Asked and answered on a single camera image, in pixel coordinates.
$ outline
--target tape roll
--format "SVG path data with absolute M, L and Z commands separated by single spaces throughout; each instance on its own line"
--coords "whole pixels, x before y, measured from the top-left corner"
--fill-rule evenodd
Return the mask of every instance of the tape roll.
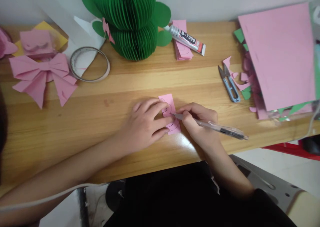
M 106 72 L 101 77 L 99 77 L 97 79 L 93 79 L 93 80 L 84 79 L 84 78 L 82 78 L 81 76 L 79 76 L 76 73 L 76 67 L 75 67 L 76 60 L 79 57 L 79 55 L 81 55 L 81 54 L 83 54 L 84 52 L 87 52 L 87 51 L 96 51 L 96 52 L 102 54 L 107 60 Z M 88 83 L 95 83 L 95 82 L 99 82 L 99 81 L 105 79 L 108 76 L 108 74 L 110 72 L 110 62 L 109 62 L 107 56 L 101 50 L 96 49 L 94 47 L 81 47 L 81 48 L 77 49 L 76 51 L 74 51 L 73 54 L 71 55 L 71 58 L 70 58 L 70 69 L 71 69 L 72 74 L 77 79 L 82 80 L 84 82 L 88 82 Z

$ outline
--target blue scissors handle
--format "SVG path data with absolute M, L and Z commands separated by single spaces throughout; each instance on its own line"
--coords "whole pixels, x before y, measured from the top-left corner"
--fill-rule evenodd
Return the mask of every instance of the blue scissors handle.
M 237 91 L 237 89 L 235 87 L 235 84 L 234 84 L 233 80 L 231 79 L 231 77 L 229 77 L 229 76 L 228 76 L 228 80 L 229 80 L 229 83 L 231 84 L 231 87 L 230 87 L 227 79 L 223 78 L 223 83 L 224 83 L 224 86 L 226 87 L 226 89 L 228 91 L 229 97 L 230 97 L 232 102 L 239 103 L 240 102 L 240 96 L 239 96 L 238 91 Z

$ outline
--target black shirt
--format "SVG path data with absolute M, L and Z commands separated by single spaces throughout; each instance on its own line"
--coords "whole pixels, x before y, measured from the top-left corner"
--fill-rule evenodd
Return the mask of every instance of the black shirt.
M 205 162 L 126 180 L 110 226 L 296 226 L 261 189 L 239 201 L 217 188 Z

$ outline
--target pen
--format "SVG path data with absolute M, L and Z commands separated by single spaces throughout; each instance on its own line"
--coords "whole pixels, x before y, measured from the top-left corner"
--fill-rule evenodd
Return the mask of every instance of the pen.
M 174 115 L 174 117 L 176 117 L 179 120 L 183 120 L 182 114 L 172 114 L 172 115 Z M 213 129 L 213 130 L 218 131 L 222 134 L 229 135 L 229 136 L 237 138 L 239 140 L 243 140 L 243 139 L 248 140 L 248 138 L 249 138 L 248 136 L 244 135 L 241 130 L 239 130 L 237 128 L 231 128 L 231 127 L 217 125 L 217 124 L 213 123 L 212 121 L 202 122 L 202 121 L 197 120 L 195 118 L 193 118 L 193 119 L 197 122 L 197 124 L 199 126 Z

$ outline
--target yellow paper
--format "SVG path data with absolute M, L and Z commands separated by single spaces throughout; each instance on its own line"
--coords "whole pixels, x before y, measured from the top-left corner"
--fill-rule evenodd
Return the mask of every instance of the yellow paper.
M 47 22 L 42 21 L 40 24 L 38 24 L 37 26 L 34 27 L 35 29 L 39 29 L 39 30 L 49 30 L 51 35 L 53 36 L 54 39 L 54 46 L 56 50 L 59 50 L 62 48 L 62 46 L 64 46 L 68 40 L 63 37 L 62 34 L 60 34 L 57 30 L 55 30 L 53 27 L 51 27 L 51 25 L 49 25 Z M 22 46 L 21 46 L 21 41 L 17 41 L 15 43 L 15 45 L 18 47 L 17 52 L 13 53 L 12 55 L 17 57 L 17 56 L 21 56 L 24 55 Z

